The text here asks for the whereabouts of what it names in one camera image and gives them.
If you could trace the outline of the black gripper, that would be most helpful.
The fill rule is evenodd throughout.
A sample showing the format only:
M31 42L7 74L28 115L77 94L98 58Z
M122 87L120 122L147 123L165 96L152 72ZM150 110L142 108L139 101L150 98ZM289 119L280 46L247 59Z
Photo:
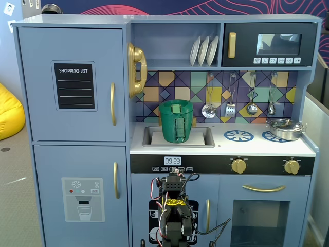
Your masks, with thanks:
M164 192L182 192L183 185L186 178L179 176L177 173L170 173L168 176L162 178L162 191Z

